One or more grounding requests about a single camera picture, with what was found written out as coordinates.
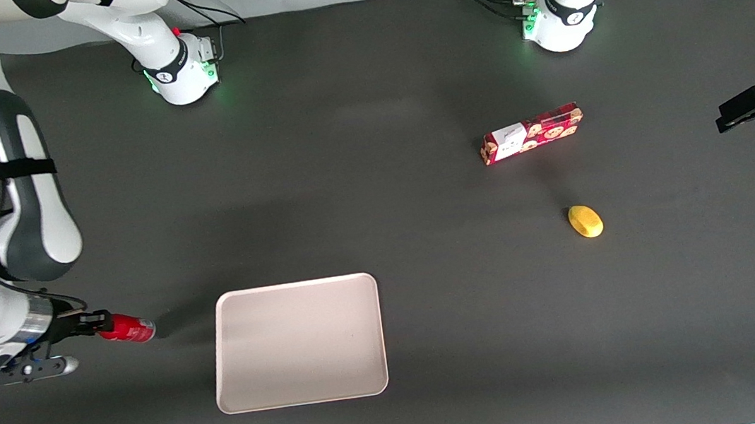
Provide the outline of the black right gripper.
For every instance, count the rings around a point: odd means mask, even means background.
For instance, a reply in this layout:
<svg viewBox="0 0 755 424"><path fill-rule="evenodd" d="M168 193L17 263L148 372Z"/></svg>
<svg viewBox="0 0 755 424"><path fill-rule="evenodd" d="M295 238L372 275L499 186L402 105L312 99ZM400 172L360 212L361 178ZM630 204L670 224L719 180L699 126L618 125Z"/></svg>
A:
<svg viewBox="0 0 755 424"><path fill-rule="evenodd" d="M103 325L113 324L113 314L107 310L83 312L82 306L62 298L49 299L52 320L42 336L43 350L51 351L64 339L82 336L97 336L104 331Z"/></svg>

